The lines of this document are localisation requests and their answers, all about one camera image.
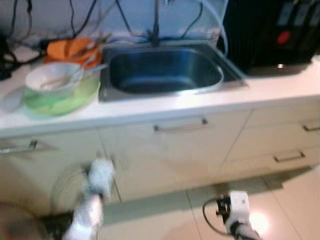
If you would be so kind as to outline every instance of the tile floor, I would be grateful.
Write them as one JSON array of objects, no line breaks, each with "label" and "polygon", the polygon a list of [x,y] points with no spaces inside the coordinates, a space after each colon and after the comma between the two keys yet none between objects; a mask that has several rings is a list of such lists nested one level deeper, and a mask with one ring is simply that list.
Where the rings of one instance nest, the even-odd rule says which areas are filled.
[{"label": "tile floor", "polygon": [[[105,209],[105,225],[97,238],[230,239],[212,231],[202,215],[206,200],[228,190],[248,191],[252,224],[264,240],[320,239],[320,166],[112,205]],[[224,231],[215,207],[207,212],[212,224]]]}]

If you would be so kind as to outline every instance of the drawer handle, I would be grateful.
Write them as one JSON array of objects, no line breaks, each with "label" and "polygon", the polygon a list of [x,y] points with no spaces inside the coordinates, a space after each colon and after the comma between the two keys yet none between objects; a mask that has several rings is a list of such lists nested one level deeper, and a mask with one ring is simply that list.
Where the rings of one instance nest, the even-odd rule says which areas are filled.
[{"label": "drawer handle", "polygon": [[29,146],[16,146],[16,147],[6,147],[0,149],[0,155],[5,154],[13,154],[13,153],[23,153],[23,152],[31,152],[36,149],[38,141],[32,140]]},{"label": "drawer handle", "polygon": [[277,163],[282,163],[282,162],[286,162],[286,161],[292,161],[292,160],[297,160],[297,159],[302,159],[305,158],[306,155],[302,152],[299,151],[299,156],[293,156],[293,157],[288,157],[288,158],[283,158],[283,159],[279,159],[276,156],[273,156],[273,159],[277,162]]},{"label": "drawer handle", "polygon": [[320,126],[319,126],[319,127],[308,128],[306,125],[303,125],[302,128],[303,128],[306,132],[313,132],[313,131],[319,131],[319,130],[320,130]]},{"label": "drawer handle", "polygon": [[186,130],[192,130],[192,129],[203,129],[208,126],[209,126],[209,123],[207,119],[203,118],[201,120],[201,123],[196,125],[180,126],[180,127],[173,127],[173,128],[161,128],[158,125],[155,125],[153,129],[156,134],[161,134],[161,133],[186,131]]}]

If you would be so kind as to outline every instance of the red button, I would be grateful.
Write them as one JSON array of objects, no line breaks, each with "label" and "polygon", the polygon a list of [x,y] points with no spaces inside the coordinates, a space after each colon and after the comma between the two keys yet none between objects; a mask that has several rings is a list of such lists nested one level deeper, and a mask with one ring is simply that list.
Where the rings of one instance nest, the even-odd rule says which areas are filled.
[{"label": "red button", "polygon": [[289,31],[283,31],[279,34],[276,42],[279,44],[279,45],[283,45],[285,43],[287,43],[291,38],[291,32]]}]

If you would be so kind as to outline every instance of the wall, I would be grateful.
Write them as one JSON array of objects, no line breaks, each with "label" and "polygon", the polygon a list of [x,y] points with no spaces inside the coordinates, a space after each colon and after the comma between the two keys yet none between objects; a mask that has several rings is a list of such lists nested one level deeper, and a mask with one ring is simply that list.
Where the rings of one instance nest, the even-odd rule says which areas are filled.
[{"label": "wall", "polygon": [[[91,0],[72,0],[75,10],[74,22],[79,27],[84,21],[92,3]],[[221,17],[224,16],[228,0],[209,0],[216,7]],[[14,37],[19,39],[26,34],[28,18],[27,1],[19,0]],[[69,0],[32,0],[33,37],[62,37],[71,33],[71,7]],[[152,29],[154,21],[154,0],[121,0],[128,22],[137,33]],[[0,32],[8,33],[13,15],[13,0],[0,0]],[[169,5],[160,4],[159,25],[161,36],[180,36],[186,27],[197,17],[200,11],[196,0],[174,0]],[[203,14],[196,25],[189,31],[189,36],[210,37],[216,21],[203,8]],[[106,33],[127,35],[126,26],[114,0],[98,0],[88,27],[83,35],[97,36]]]}]

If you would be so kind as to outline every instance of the black appliance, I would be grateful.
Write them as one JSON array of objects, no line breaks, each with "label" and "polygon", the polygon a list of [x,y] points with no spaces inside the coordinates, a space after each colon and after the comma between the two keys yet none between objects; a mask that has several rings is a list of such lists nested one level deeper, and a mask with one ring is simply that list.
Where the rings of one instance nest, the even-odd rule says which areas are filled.
[{"label": "black appliance", "polygon": [[299,73],[320,49],[320,0],[229,0],[223,23],[228,58],[248,75]]}]

